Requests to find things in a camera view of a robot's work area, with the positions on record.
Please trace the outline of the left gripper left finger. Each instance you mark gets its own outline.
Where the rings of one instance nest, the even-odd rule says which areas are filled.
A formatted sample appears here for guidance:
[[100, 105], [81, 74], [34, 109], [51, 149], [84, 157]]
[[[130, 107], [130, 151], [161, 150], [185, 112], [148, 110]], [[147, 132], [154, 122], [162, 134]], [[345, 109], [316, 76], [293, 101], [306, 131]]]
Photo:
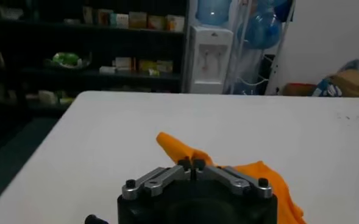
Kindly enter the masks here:
[[159, 196], [172, 182], [189, 180], [191, 168], [189, 157], [185, 157], [171, 168], [158, 167], [139, 179], [128, 179], [122, 187], [122, 198], [136, 200], [143, 192], [147, 192], [151, 197]]

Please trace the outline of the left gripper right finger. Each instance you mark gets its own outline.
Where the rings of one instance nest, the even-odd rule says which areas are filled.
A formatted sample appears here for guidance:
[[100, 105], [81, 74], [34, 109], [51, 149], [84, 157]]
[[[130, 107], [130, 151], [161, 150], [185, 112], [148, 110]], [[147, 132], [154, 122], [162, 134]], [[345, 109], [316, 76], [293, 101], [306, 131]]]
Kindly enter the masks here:
[[216, 167], [206, 165], [203, 159], [193, 160], [193, 169], [197, 180], [217, 181], [228, 188], [234, 195], [254, 194], [257, 198], [272, 197], [272, 186], [267, 178], [253, 178], [245, 175], [232, 166]]

